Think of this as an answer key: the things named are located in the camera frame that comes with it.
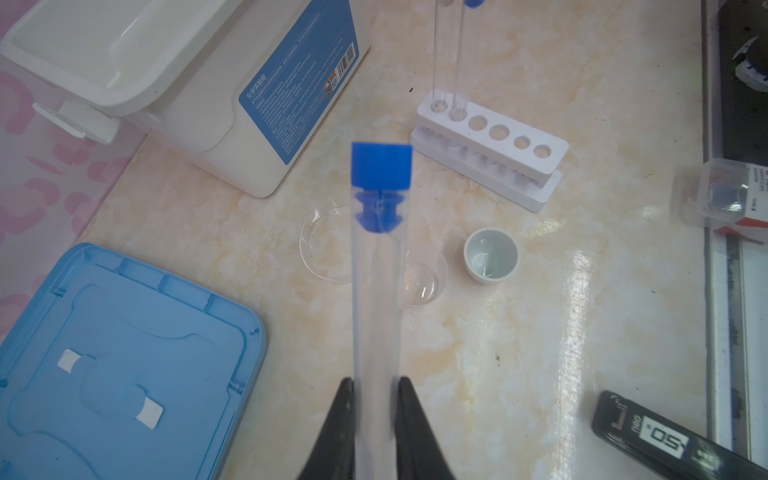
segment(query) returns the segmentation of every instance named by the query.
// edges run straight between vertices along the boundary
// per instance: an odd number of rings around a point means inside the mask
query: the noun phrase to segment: test tube
[[[462,121],[467,116],[467,102],[472,83],[478,73],[480,37],[482,36],[483,4],[485,0],[463,0],[461,27],[458,34],[458,59],[453,102],[449,117]]]
[[[397,478],[410,145],[352,144],[355,478]]]
[[[435,113],[442,113],[451,105],[461,5],[462,0],[435,0],[435,64],[432,67],[432,111]]]

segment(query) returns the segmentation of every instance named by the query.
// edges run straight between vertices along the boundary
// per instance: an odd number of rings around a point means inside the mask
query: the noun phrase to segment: pink patterned cloth
[[[0,0],[0,37],[36,0]],[[120,177],[144,132],[128,123],[112,145],[72,137],[37,115],[64,93],[0,56],[0,343],[56,260]]]

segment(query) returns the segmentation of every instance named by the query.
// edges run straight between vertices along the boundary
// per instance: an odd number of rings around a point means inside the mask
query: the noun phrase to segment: clear tube
[[[458,27],[462,0],[435,0],[435,55],[432,68],[432,111],[441,113],[451,104],[456,81]]]
[[[408,191],[354,187],[351,206],[355,478],[393,480]]]
[[[467,116],[467,102],[472,83],[478,72],[480,37],[485,0],[463,0],[462,20],[458,38],[458,59],[456,60],[456,81],[453,87],[453,103],[449,116],[453,121],[462,121]]]

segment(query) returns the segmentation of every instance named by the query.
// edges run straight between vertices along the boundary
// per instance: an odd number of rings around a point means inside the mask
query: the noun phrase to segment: white ceramic cup
[[[498,228],[481,228],[464,242],[464,265],[480,283],[503,282],[512,276],[518,263],[518,245]]]

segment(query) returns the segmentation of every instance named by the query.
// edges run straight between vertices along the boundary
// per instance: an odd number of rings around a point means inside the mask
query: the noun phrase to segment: white test tube rack
[[[472,102],[462,121],[431,105],[432,92],[416,111],[411,145],[418,152],[533,213],[544,208],[562,179],[567,141]]]

